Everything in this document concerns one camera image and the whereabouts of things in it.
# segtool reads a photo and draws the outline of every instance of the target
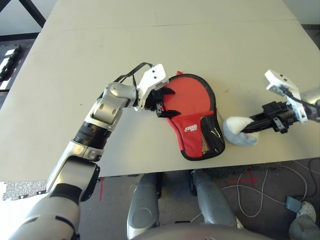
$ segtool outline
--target electrical cord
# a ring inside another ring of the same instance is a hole
[[[192,220],[190,221],[190,223],[192,223],[194,220],[196,220],[198,217],[200,217],[202,215],[202,212],[200,212],[197,216],[195,216],[194,218],[192,218]]]
[[[320,111],[320,107],[319,107],[319,106],[317,106],[317,105],[315,105],[315,104],[311,104],[311,103],[309,103],[309,102],[306,102],[306,101],[303,101],[303,100],[300,100],[300,99],[294,97],[293,94],[292,94],[292,92],[290,92],[288,89],[282,87],[281,90],[282,90],[282,92],[283,92],[284,95],[286,95],[287,97],[289,97],[289,98],[291,98],[292,100],[296,101],[297,103],[300,103],[300,104],[302,104],[302,105],[306,105],[306,106],[315,108],[315,109],[317,109],[317,110]]]
[[[300,162],[298,162],[298,161],[296,161],[296,160],[294,160],[294,162],[295,162],[296,164],[300,165],[301,167],[303,167],[304,169],[307,169],[307,170],[309,170],[310,172],[313,172],[313,173],[315,173],[315,174],[320,175],[320,172],[314,171],[314,170],[312,170],[311,168],[306,167],[305,165],[301,164]]]
[[[300,200],[300,201],[303,201],[303,200],[307,197],[307,191],[308,191],[308,185],[307,185],[307,181],[305,180],[305,178],[304,178],[300,173],[298,173],[297,171],[293,170],[291,167],[282,165],[282,166],[280,166],[280,168],[286,168],[286,169],[291,170],[292,172],[294,172],[295,174],[297,174],[297,175],[303,180],[305,189],[304,189],[304,195],[301,196],[302,199]],[[268,199],[270,199],[270,200],[272,200],[272,201],[274,201],[274,202],[276,202],[276,203],[278,203],[278,204],[286,205],[286,202],[282,202],[282,201],[276,200],[276,199],[274,199],[273,197],[271,197],[271,196],[269,196],[269,195],[267,195],[267,194],[264,193],[264,187],[265,187],[265,183],[266,183],[266,180],[267,180],[268,170],[266,170],[266,172],[265,172],[265,176],[264,176],[264,179],[263,179],[261,191],[255,189],[255,188],[249,187],[249,186],[245,186],[245,185],[239,184],[239,181],[240,181],[240,179],[241,179],[241,176],[243,175],[243,173],[245,173],[246,170],[247,170],[247,168],[239,175],[238,180],[237,180],[237,184],[235,184],[235,185],[230,185],[230,186],[225,186],[225,187],[221,188],[221,191],[223,191],[223,190],[225,190],[225,189],[229,189],[229,188],[234,188],[234,187],[236,187],[236,189],[237,189],[237,197],[238,197],[239,208],[240,208],[241,212],[242,212],[245,216],[247,216],[248,218],[255,218],[256,216],[258,216],[258,215],[260,214],[260,212],[261,212],[261,210],[262,210],[262,207],[263,207],[263,196],[266,197],[266,198],[268,198]],[[258,210],[254,215],[248,215],[248,214],[243,210],[243,207],[242,207],[241,201],[240,201],[239,187],[246,188],[246,189],[250,189],[250,190],[253,190],[253,191],[261,194],[260,208],[259,208],[259,210]],[[195,216],[190,222],[192,223],[192,222],[193,222],[195,219],[197,219],[201,214],[202,214],[202,213],[200,212],[200,213],[199,213],[197,216]]]
[[[132,69],[130,72],[128,72],[127,74],[119,76],[116,80],[114,80],[114,82],[122,83],[124,80],[126,80],[126,78],[132,76],[132,83],[133,83],[133,85],[136,87],[136,86],[137,86],[137,83],[136,83],[134,74],[135,74],[136,72],[138,72],[138,71],[139,71],[142,67],[144,67],[145,65],[148,65],[150,68],[152,68],[152,67],[154,66],[154,65],[152,65],[151,63],[142,62],[142,63],[140,63],[138,66],[136,66],[134,69]]]
[[[256,214],[254,215],[248,215],[247,213],[245,213],[244,209],[242,208],[241,206],[241,202],[240,202],[240,192],[239,192],[239,181],[241,179],[241,176],[242,174],[246,171],[247,169],[245,169],[238,177],[238,181],[236,182],[237,186],[236,186],[236,192],[237,192],[237,195],[238,195],[238,203],[239,203],[239,207],[240,207],[240,210],[241,212],[246,215],[248,218],[255,218],[262,210],[262,206],[263,206],[263,203],[264,203],[264,187],[265,187],[265,183],[266,183],[266,179],[267,179],[267,175],[268,175],[268,169],[265,171],[265,176],[264,176],[264,180],[263,180],[263,183],[262,183],[262,187],[261,187],[261,203],[260,203],[260,208],[259,210],[256,212]]]
[[[253,190],[253,191],[257,192],[257,193],[262,194],[262,195],[265,196],[266,198],[268,198],[268,199],[270,199],[270,200],[272,200],[272,201],[274,201],[274,202],[276,202],[276,203],[278,203],[278,204],[286,205],[285,202],[278,201],[278,200],[274,199],[273,197],[271,197],[271,196],[269,196],[269,195],[267,195],[267,194],[265,194],[265,193],[262,193],[261,191],[255,189],[255,188],[253,188],[253,187],[249,187],[249,186],[245,186],[245,185],[241,185],[241,184],[235,184],[235,185],[225,186],[225,187],[221,188],[221,190],[225,190],[225,189],[229,189],[229,188],[234,188],[234,187],[237,187],[237,186],[242,187],[242,188],[246,188],[246,189]]]
[[[304,179],[304,177],[303,177],[300,173],[298,173],[297,171],[293,170],[291,167],[284,166],[284,165],[282,165],[282,166],[280,166],[280,167],[291,170],[292,172],[294,172],[294,173],[296,173],[297,175],[299,175],[299,177],[303,180],[303,182],[304,182],[304,195],[302,196],[302,198],[301,198],[301,200],[300,200],[300,201],[303,201],[303,200],[306,198],[306,196],[307,196],[307,191],[308,191],[307,181]]]
[[[312,158],[312,159],[310,159],[309,162],[308,162],[308,167],[302,165],[301,163],[299,163],[299,162],[297,162],[297,161],[294,161],[296,164],[298,164],[298,165],[302,166],[303,168],[309,170],[310,176],[311,176],[312,181],[313,181],[314,191],[313,191],[312,194],[306,195],[305,198],[312,198],[312,197],[314,197],[314,196],[317,194],[317,192],[318,192],[317,182],[316,182],[316,179],[315,179],[315,176],[314,176],[313,173],[316,173],[316,174],[319,174],[319,173],[318,173],[317,171],[311,170],[311,163],[312,163],[312,161],[313,161],[313,160],[318,160],[318,159],[319,159],[319,158]],[[294,198],[297,198],[297,197],[303,197],[303,196],[302,196],[302,195],[296,195],[296,196],[294,196]]]

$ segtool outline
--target black mesh pocket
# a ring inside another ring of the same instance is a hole
[[[203,156],[213,158],[220,155],[226,147],[223,133],[215,115],[201,118],[202,153]]]

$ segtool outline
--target white cloth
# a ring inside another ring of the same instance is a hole
[[[225,138],[232,144],[238,146],[254,146],[258,143],[259,132],[241,132],[247,125],[254,122],[249,117],[231,116],[223,122],[223,133]]]

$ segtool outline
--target white wall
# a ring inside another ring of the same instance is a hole
[[[31,0],[42,16],[47,19],[54,8],[57,0]]]
[[[283,0],[300,24],[320,24],[320,0]]]
[[[57,0],[32,0],[47,19]],[[18,0],[11,0],[0,12],[0,36],[39,33],[41,27]]]
[[[18,0],[11,0],[0,12],[0,35],[39,33],[41,27]]]

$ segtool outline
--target white cable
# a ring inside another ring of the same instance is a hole
[[[246,215],[248,218],[255,218],[260,212],[261,212],[261,209],[262,209],[262,206],[263,206],[263,203],[264,203],[264,187],[265,187],[265,182],[266,182],[266,179],[267,179],[267,175],[268,175],[268,169],[265,171],[265,176],[264,176],[264,180],[263,180],[263,183],[262,183],[262,188],[261,188],[261,203],[260,203],[260,208],[259,210],[256,212],[256,214],[254,215],[248,215],[245,213],[245,211],[243,210],[242,206],[241,206],[241,202],[240,202],[240,192],[239,192],[239,181],[240,181],[240,178],[242,176],[242,174],[246,171],[247,169],[245,169],[241,174],[240,176],[238,177],[238,181],[237,181],[237,186],[236,186],[236,191],[237,191],[237,195],[238,195],[238,203],[239,203],[239,207],[240,207],[240,210],[241,212]]]
[[[196,220],[198,217],[200,217],[202,215],[202,212],[200,212],[197,216],[195,216],[191,221],[190,223],[192,223],[194,220]]]
[[[296,160],[294,160],[294,162],[295,162],[296,164],[300,165],[301,167],[303,167],[304,169],[310,170],[311,172],[320,175],[320,172],[311,170],[311,169],[309,169],[308,167],[306,167],[305,165],[301,164],[300,162],[297,162]]]
[[[282,166],[280,166],[280,168],[286,168],[286,169],[291,170],[292,172],[294,172],[294,173],[296,173],[297,175],[299,175],[299,177],[303,180],[305,189],[304,189],[303,198],[300,200],[300,201],[303,201],[303,200],[306,198],[307,191],[308,191],[308,185],[307,185],[307,181],[305,180],[305,178],[304,178],[300,173],[298,173],[297,171],[293,170],[291,167],[282,165]],[[249,186],[245,186],[245,185],[239,184],[239,181],[240,181],[240,179],[241,179],[241,176],[242,176],[242,174],[243,174],[246,170],[247,170],[247,168],[239,175],[238,180],[237,180],[237,184],[235,184],[235,185],[230,185],[230,186],[225,186],[225,187],[223,187],[223,188],[220,189],[221,191],[223,191],[223,190],[225,190],[225,189],[229,189],[229,188],[236,187],[237,195],[238,195],[239,207],[240,207],[240,210],[242,211],[242,213],[243,213],[244,215],[246,215],[248,218],[254,218],[254,217],[256,217],[256,216],[261,212],[261,210],[262,210],[262,206],[263,206],[263,196],[265,196],[266,198],[268,198],[268,199],[270,199],[270,200],[272,200],[272,201],[274,201],[274,202],[276,202],[276,203],[286,205],[285,202],[278,201],[278,200],[276,200],[276,199],[272,198],[271,196],[268,196],[267,194],[264,193],[264,187],[265,187],[265,183],[266,183],[266,180],[267,180],[268,169],[267,169],[266,172],[265,172],[265,176],[264,176],[264,180],[263,180],[263,183],[262,183],[261,191],[255,189],[255,188],[249,187]],[[241,206],[241,202],[240,202],[239,187],[246,188],[246,189],[250,189],[250,190],[253,190],[253,191],[261,194],[260,208],[259,208],[259,210],[258,210],[258,212],[257,212],[256,214],[254,214],[254,215],[248,215],[248,214],[246,214],[245,211],[243,210],[243,208],[242,208],[242,206]],[[202,213],[200,212],[200,213],[199,213],[197,216],[195,216],[190,222],[192,223],[192,222],[193,222],[195,219],[197,219],[201,214],[202,214]]]
[[[254,189],[254,188],[249,187],[249,186],[241,185],[241,184],[235,184],[235,185],[225,186],[225,187],[221,188],[221,190],[225,190],[225,189],[233,188],[233,187],[237,187],[237,186],[242,187],[242,188],[246,188],[246,189],[253,190],[253,191],[257,192],[257,193],[262,194],[263,196],[267,197],[268,199],[270,199],[270,200],[272,200],[272,201],[274,201],[274,202],[276,202],[276,203],[278,203],[278,204],[286,205],[285,202],[278,201],[278,200],[272,198],[271,196],[268,196],[267,194],[262,193],[261,191],[259,191],[259,190],[257,190],[257,189]]]
[[[306,196],[307,196],[307,191],[308,191],[307,181],[304,179],[304,177],[303,177],[300,173],[298,173],[297,171],[293,170],[291,167],[284,166],[284,165],[282,165],[282,166],[280,166],[280,167],[281,167],[281,168],[289,169],[289,170],[291,170],[292,172],[298,174],[298,175],[300,176],[300,178],[304,181],[304,187],[305,187],[305,189],[304,189],[304,195],[303,195],[303,198],[301,198],[301,200],[300,200],[300,201],[303,201],[303,200],[306,198]]]

